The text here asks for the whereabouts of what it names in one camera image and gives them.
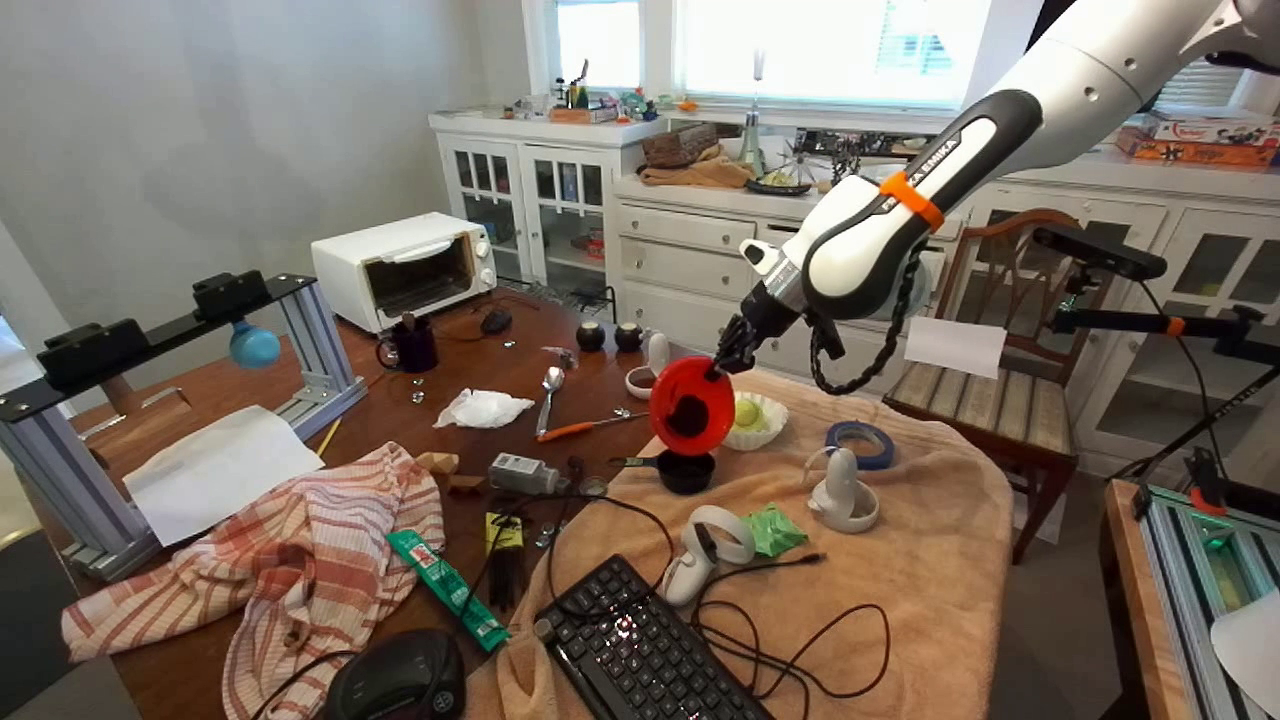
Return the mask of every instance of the computer mouse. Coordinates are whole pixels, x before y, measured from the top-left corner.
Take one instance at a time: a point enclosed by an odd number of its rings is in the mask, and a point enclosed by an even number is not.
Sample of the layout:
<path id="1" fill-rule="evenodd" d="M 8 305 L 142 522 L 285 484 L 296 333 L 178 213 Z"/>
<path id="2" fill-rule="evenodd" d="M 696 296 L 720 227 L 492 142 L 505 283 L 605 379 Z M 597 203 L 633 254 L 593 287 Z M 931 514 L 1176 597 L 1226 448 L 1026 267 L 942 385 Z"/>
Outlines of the computer mouse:
<path id="1" fill-rule="evenodd" d="M 466 677 L 466 653 L 453 632 L 399 632 L 337 671 L 322 720 L 457 720 L 468 702 Z"/>
<path id="2" fill-rule="evenodd" d="M 492 309 L 492 312 L 481 314 L 481 333 L 484 334 L 502 334 L 508 326 L 512 326 L 512 312 L 505 312 L 505 309 Z"/>

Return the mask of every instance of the floor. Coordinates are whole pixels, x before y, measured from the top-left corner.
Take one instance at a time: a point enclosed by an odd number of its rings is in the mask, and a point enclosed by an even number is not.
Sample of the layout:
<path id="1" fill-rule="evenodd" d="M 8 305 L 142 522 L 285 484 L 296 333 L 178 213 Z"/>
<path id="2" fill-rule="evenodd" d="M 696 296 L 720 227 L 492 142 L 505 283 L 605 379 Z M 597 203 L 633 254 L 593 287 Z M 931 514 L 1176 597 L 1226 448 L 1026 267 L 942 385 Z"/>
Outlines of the floor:
<path id="1" fill-rule="evenodd" d="M 6 478 L 6 468 L 0 496 L 0 509 L 14 509 L 14 478 Z M 1100 496 L 1080 478 L 1060 539 L 1035 543 L 1029 561 L 1012 566 L 993 720 L 1092 720 L 1120 692 L 1095 566 L 1095 531 Z M 133 720 L 136 709 L 114 665 L 100 659 L 67 671 L 15 710 L 15 720 L 65 715 Z"/>

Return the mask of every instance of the white microwave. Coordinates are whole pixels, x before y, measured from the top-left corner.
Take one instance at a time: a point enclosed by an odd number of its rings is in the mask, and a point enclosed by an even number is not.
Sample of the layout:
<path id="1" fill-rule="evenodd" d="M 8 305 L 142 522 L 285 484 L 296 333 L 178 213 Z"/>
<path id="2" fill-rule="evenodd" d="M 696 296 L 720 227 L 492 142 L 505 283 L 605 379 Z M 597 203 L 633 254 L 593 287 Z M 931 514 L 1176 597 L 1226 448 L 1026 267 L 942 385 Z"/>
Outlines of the white microwave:
<path id="1" fill-rule="evenodd" d="M 311 263 L 330 309 L 371 334 L 496 287 L 484 222 L 440 213 L 317 238 Z"/>

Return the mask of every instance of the wooden chair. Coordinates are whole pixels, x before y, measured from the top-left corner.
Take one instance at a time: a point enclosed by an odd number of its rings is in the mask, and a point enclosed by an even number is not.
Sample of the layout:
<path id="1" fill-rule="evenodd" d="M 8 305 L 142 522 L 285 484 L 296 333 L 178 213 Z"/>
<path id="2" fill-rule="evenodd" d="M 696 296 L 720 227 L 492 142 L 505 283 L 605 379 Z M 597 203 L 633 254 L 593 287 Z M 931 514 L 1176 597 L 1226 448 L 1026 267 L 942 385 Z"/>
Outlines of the wooden chair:
<path id="1" fill-rule="evenodd" d="M 1073 254 L 1032 244 L 1032 227 L 1080 227 L 1068 213 L 1005 213 L 990 227 L 963 227 L 942 281 L 942 314 L 967 324 L 1005 324 L 1002 379 L 909 362 L 883 402 L 945 418 L 984 448 L 1005 473 L 1029 478 L 1029 519 L 1017 537 L 1021 563 L 1035 527 L 1076 476 L 1076 442 L 1066 385 L 1084 333 L 1048 326 L 1073 273 Z"/>

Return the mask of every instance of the white wall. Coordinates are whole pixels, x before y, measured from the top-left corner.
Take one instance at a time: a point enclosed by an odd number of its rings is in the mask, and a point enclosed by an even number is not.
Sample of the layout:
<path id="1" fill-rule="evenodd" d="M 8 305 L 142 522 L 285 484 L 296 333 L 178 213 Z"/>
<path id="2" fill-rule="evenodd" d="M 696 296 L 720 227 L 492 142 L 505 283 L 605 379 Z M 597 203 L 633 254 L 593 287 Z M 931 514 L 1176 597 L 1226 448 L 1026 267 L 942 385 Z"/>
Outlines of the white wall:
<path id="1" fill-rule="evenodd" d="M 472 0 L 6 0 L 0 220 L 72 324 L 168 318 L 440 203 L 430 112 L 502 76 Z"/>

